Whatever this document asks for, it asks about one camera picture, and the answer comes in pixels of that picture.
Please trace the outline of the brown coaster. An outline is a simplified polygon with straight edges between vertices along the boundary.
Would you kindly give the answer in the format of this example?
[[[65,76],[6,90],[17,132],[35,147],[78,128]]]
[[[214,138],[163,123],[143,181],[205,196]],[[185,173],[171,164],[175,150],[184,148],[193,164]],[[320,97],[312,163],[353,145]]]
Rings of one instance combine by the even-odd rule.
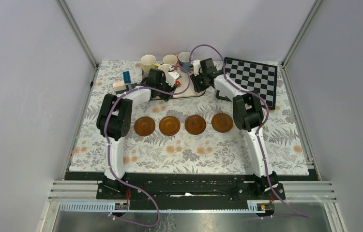
[[[166,116],[159,122],[159,130],[166,136],[173,136],[177,134],[180,128],[180,121],[174,116]]]
[[[134,130],[139,136],[148,136],[155,131],[155,121],[148,116],[138,118],[134,124]]]
[[[206,120],[199,115],[189,116],[185,123],[185,129],[188,133],[193,135],[199,135],[206,129]]]
[[[233,119],[225,113],[217,113],[212,117],[212,127],[220,133],[229,132],[233,128]]]

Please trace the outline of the black white chessboard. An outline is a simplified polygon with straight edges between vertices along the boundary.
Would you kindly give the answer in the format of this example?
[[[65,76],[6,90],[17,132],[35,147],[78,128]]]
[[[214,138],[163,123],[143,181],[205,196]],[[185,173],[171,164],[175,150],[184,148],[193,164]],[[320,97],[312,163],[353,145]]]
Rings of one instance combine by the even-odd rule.
[[[278,67],[270,64],[224,58],[226,74],[239,86],[258,93],[270,110],[276,107]]]

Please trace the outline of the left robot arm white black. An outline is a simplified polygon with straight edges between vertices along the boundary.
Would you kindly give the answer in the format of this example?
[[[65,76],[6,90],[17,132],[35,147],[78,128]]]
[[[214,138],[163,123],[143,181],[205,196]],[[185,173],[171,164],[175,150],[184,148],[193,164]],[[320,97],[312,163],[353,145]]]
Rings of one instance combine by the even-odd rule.
[[[170,69],[164,72],[160,69],[151,69],[148,76],[120,95],[106,94],[103,98],[96,127],[100,134],[107,139],[107,167],[106,178],[113,180],[108,186],[108,193],[119,199],[126,194],[126,186],[119,181],[125,174],[123,164],[124,138],[131,128],[132,108],[141,103],[149,102],[154,98],[168,101],[177,89],[176,82],[181,75]]]

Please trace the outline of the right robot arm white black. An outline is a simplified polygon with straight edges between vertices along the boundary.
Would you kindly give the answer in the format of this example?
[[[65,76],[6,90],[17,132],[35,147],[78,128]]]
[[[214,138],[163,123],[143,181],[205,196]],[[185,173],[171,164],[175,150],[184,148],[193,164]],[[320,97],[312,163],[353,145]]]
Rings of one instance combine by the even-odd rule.
[[[242,131],[252,156],[251,165],[256,176],[254,193],[260,199],[268,198],[279,183],[269,162],[263,138],[263,125],[268,119],[261,106],[265,101],[258,94],[236,84],[225,74],[225,68],[218,70],[211,58],[194,60],[190,67],[193,68],[190,79],[196,92],[212,87],[231,100],[233,121]]]

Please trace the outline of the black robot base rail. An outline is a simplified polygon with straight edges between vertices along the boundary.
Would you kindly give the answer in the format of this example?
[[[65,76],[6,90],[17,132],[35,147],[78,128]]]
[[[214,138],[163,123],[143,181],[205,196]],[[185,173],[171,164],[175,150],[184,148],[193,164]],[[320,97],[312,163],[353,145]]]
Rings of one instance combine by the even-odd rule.
[[[260,185],[249,174],[137,174],[127,173],[123,183],[99,172],[67,172],[66,181],[96,182],[96,199],[125,200],[132,210],[155,209],[145,190],[161,210],[243,209],[247,200],[277,201],[266,180]]]

